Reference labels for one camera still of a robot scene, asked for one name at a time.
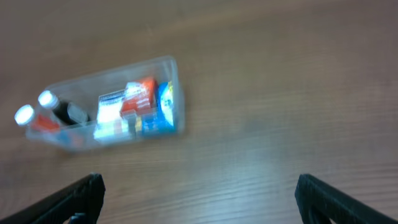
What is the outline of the dark bottle white cap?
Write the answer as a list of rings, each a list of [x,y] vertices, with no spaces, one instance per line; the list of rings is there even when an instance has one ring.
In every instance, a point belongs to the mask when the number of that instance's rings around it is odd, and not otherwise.
[[[77,104],[60,99],[49,90],[43,91],[38,102],[41,107],[50,110],[62,123],[73,126],[85,126],[91,121],[89,114]]]

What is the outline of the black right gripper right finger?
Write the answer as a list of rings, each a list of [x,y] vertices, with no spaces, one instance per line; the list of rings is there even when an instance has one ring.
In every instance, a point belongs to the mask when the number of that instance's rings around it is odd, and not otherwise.
[[[295,199],[304,224],[397,224],[397,220],[310,174],[299,176]]]

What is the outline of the red white small box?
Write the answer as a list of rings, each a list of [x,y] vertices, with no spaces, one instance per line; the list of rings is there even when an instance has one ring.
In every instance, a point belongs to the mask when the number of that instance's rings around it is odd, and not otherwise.
[[[121,116],[149,113],[155,108],[157,87],[157,81],[153,77],[145,77],[127,83],[125,98],[120,110]]]

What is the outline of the clear plastic container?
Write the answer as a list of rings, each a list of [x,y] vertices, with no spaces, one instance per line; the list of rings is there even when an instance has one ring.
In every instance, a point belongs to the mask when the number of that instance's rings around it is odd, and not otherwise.
[[[155,108],[153,108],[149,113],[122,116],[122,118],[127,120],[129,123],[129,131],[132,135],[132,139],[119,142],[106,142],[105,144],[95,140],[93,133],[97,125],[96,117],[98,114],[99,96],[118,90],[126,91],[127,83],[134,82],[145,77],[155,78],[158,87],[163,82],[172,83],[174,93],[174,121],[175,127],[177,128],[176,132],[150,136],[140,136],[136,133],[136,118],[145,114],[151,114],[156,110],[157,87],[155,93]],[[80,106],[89,114],[91,121],[85,126],[69,126],[62,123],[50,110],[46,110],[38,104],[35,107],[35,112],[58,123],[60,125],[60,130],[55,133],[45,133],[27,128],[25,134],[28,139],[47,142],[49,144],[60,146],[71,152],[80,152],[102,146],[137,142],[149,138],[155,138],[157,136],[177,134],[182,132],[185,127],[183,91],[179,84],[177,63],[171,56],[146,60],[144,62],[97,72],[79,79],[55,83],[46,87],[44,91],[45,90],[51,91],[60,99],[71,101]]]

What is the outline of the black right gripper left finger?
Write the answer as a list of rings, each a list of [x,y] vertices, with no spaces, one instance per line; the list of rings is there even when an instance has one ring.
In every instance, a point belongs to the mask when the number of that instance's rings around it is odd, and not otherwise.
[[[96,223],[105,191],[102,175],[90,173],[1,223]]]

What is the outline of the orange vitamin tube white cap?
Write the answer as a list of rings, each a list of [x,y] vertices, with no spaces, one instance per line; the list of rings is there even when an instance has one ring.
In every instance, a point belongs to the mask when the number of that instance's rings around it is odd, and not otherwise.
[[[42,114],[37,114],[31,105],[20,107],[14,115],[14,120],[19,126],[30,127],[39,132],[55,133],[60,130],[58,123]]]

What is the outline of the white Hansaplast box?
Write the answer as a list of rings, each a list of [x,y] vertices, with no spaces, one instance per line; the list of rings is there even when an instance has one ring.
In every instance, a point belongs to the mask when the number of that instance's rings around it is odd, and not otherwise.
[[[97,125],[93,133],[95,140],[119,142],[132,139],[129,123],[120,113],[125,98],[125,90],[118,90],[98,98]]]

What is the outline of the blue yellow VapoDrops box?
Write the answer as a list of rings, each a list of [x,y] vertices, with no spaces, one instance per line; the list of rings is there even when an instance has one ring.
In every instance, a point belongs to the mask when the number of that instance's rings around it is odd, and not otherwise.
[[[174,93],[171,82],[163,82],[157,90],[155,112],[136,118],[135,129],[140,136],[174,133],[177,128],[174,121]]]

